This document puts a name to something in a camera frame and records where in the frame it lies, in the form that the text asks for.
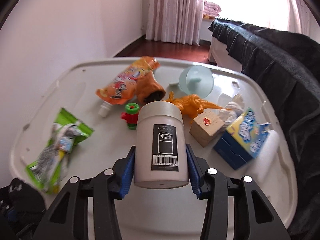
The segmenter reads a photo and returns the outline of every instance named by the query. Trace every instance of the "barcode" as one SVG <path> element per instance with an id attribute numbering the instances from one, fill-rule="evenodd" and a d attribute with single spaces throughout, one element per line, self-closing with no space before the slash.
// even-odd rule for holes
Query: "barcode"
<path id="1" fill-rule="evenodd" d="M 153 155 L 152 165 L 178 166 L 177 156 Z"/>

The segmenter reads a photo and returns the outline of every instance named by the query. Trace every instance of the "canister lid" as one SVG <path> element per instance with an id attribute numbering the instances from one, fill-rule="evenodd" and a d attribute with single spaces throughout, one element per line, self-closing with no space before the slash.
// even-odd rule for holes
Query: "canister lid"
<path id="1" fill-rule="evenodd" d="M 170 116 L 178 119 L 183 124 L 179 108 L 166 101 L 154 101 L 142 107 L 138 115 L 138 123 L 143 119 L 156 115 Z"/>

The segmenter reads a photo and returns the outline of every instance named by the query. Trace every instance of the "white tray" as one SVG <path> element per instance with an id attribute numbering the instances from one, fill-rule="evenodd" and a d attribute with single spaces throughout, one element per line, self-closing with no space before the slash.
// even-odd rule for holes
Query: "white tray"
<path id="1" fill-rule="evenodd" d="M 97 88 L 107 85 L 119 72 L 129 66 L 135 57 L 111 58 L 103 61 L 83 63 L 65 72 L 44 95 L 41 106 L 32 120 L 17 136 L 11 151 L 10 169 L 14 177 L 31 184 L 25 172 L 25 163 L 38 157 L 50 136 L 51 125 L 61 107 L 94 128 L 93 135 L 81 142 L 71 156 L 68 175 L 62 186 L 72 176 L 81 179 L 95 177 L 114 162 L 127 155 L 135 145 L 136 131 L 127 128 L 120 113 L 124 106 L 114 106 L 107 118 L 98 115 L 101 100 L 95 95 Z M 260 123 L 270 122 L 281 138 L 280 148 L 265 181 L 259 185 L 278 212 L 286 228 L 290 225 L 297 206 L 297 183 L 293 162 L 287 143 L 274 110 L 262 89 L 249 77 L 225 68 L 207 64 L 166 58 L 157 59 L 161 67 L 155 78 L 166 89 L 170 82 L 179 80 L 184 68 L 204 65 L 212 69 L 215 78 L 209 101 L 225 105 L 235 94 L 241 93 L 245 107 L 251 107 Z M 182 95 L 175 89 L 175 96 Z M 246 168 L 234 171 L 213 149 L 211 142 L 203 148 L 189 134 L 190 119 L 183 117 L 185 139 L 196 156 L 205 158 L 209 166 L 217 168 L 226 176 L 241 178 Z M 44 196 L 50 205 L 54 196 Z M 150 190 L 131 186 L 122 201 L 116 201 L 116 209 L 123 239 L 191 240 L 199 239 L 206 201 L 197 200 L 191 186 L 168 190 Z M 229 200 L 229 217 L 233 216 L 233 202 Z M 229 219 L 228 239 L 233 238 L 233 218 Z"/>

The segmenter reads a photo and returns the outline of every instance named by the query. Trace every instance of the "window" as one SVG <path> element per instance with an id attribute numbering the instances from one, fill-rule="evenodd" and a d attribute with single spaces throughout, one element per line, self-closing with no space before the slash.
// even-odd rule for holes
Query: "window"
<path id="1" fill-rule="evenodd" d="M 289 0 L 207 0 L 221 7 L 220 17 L 260 27 L 288 30 Z"/>

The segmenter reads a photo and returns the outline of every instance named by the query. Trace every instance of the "wall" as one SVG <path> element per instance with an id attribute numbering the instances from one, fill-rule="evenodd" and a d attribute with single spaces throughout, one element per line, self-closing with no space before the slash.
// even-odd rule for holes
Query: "wall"
<path id="1" fill-rule="evenodd" d="M 17 132 L 65 70 L 112 57 L 142 28 L 142 0 L 20 0 L 0 30 L 0 187 Z"/>
<path id="2" fill-rule="evenodd" d="M 320 43 L 320 27 L 315 19 L 315 17 L 310 15 L 310 38 L 314 41 Z"/>
<path id="3" fill-rule="evenodd" d="M 204 41 L 212 40 L 212 32 L 208 30 L 212 20 L 202 20 L 200 27 L 200 39 Z"/>

